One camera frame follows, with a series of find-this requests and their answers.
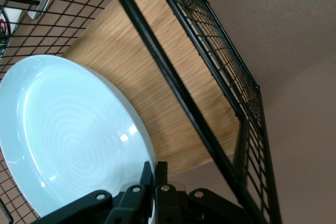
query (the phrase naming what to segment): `ceramic plate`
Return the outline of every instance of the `ceramic plate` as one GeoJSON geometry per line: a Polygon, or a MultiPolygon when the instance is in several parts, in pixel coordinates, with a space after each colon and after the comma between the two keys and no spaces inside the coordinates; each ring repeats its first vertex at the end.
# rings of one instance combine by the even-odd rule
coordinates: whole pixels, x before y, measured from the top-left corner
{"type": "Polygon", "coordinates": [[[155,155],[135,109],[108,80],[67,59],[37,55],[0,83],[0,145],[41,216],[97,189],[138,183],[155,155]]]}

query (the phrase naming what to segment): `wire mesh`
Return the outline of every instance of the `wire mesh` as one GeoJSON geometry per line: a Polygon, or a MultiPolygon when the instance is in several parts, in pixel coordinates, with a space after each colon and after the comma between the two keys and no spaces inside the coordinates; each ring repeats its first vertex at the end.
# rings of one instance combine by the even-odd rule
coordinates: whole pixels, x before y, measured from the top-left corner
{"type": "Polygon", "coordinates": [[[174,0],[183,22],[191,28],[195,46],[199,45],[200,55],[215,66],[215,73],[225,84],[223,92],[231,97],[231,104],[248,125],[247,144],[243,146],[245,165],[242,173],[246,176],[247,188],[257,203],[265,220],[280,223],[270,206],[270,184],[273,174],[266,168],[266,129],[259,86],[241,60],[232,42],[213,13],[207,0],[174,0]]]}
{"type": "MultiPolygon", "coordinates": [[[[17,61],[30,55],[61,56],[112,0],[0,0],[0,81],[17,61]],[[36,19],[31,13],[37,13],[36,19]]],[[[31,223],[39,215],[16,186],[0,149],[0,199],[14,223],[31,223]]]]}
{"type": "MultiPolygon", "coordinates": [[[[34,54],[61,56],[111,0],[48,0],[46,9],[37,10],[42,0],[0,0],[0,81],[18,60],[34,54]],[[10,15],[15,10],[17,18],[10,15]]],[[[211,60],[232,105],[248,123],[244,173],[249,192],[258,202],[265,219],[272,223],[269,205],[269,174],[266,168],[265,129],[261,97],[254,79],[214,16],[206,0],[175,0],[211,60]]],[[[38,214],[26,201],[7,168],[0,150],[0,199],[14,223],[30,223],[38,214]]]]}

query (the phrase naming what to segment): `metal bolt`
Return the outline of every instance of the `metal bolt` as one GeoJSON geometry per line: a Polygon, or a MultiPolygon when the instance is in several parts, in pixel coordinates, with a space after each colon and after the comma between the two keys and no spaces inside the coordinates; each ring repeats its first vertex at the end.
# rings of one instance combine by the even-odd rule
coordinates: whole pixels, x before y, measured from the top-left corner
{"type": "Polygon", "coordinates": [[[168,185],[164,185],[161,187],[161,190],[163,191],[168,191],[170,189],[170,187],[168,185]]]}
{"type": "Polygon", "coordinates": [[[137,192],[140,191],[140,187],[134,187],[134,188],[132,189],[132,191],[133,191],[134,193],[137,193],[137,192]]]}
{"type": "Polygon", "coordinates": [[[102,200],[102,199],[104,199],[105,198],[105,194],[98,194],[97,196],[96,196],[96,199],[97,200],[102,200]]]}
{"type": "Polygon", "coordinates": [[[197,192],[195,192],[195,194],[194,194],[194,196],[196,197],[196,198],[203,198],[204,197],[204,193],[202,193],[201,191],[197,191],[197,192]]]}

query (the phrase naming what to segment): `black wire shelf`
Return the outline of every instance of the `black wire shelf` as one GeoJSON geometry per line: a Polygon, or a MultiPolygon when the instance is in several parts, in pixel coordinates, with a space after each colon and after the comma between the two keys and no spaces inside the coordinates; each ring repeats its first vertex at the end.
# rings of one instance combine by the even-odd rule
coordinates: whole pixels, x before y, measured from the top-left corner
{"type": "MultiPolygon", "coordinates": [[[[112,0],[0,0],[0,81],[18,60],[61,56],[112,0]],[[10,20],[8,8],[20,11],[10,20]],[[30,12],[39,16],[31,19],[30,12]]],[[[207,0],[166,0],[240,121],[233,164],[202,117],[134,0],[119,0],[239,203],[254,223],[281,224],[260,87],[207,0]]],[[[0,203],[8,223],[39,218],[16,186],[0,150],[0,203]]]]}

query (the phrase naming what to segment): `wooden shelf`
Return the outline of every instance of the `wooden shelf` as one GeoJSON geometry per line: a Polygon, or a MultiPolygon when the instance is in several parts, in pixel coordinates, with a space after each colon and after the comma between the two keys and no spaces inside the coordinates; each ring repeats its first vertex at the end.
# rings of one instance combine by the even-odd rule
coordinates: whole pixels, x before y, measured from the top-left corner
{"type": "MultiPolygon", "coordinates": [[[[239,121],[165,0],[135,0],[226,154],[239,121]]],[[[132,103],[169,174],[211,161],[206,148],[118,0],[64,53],[110,80],[132,103]]]]}

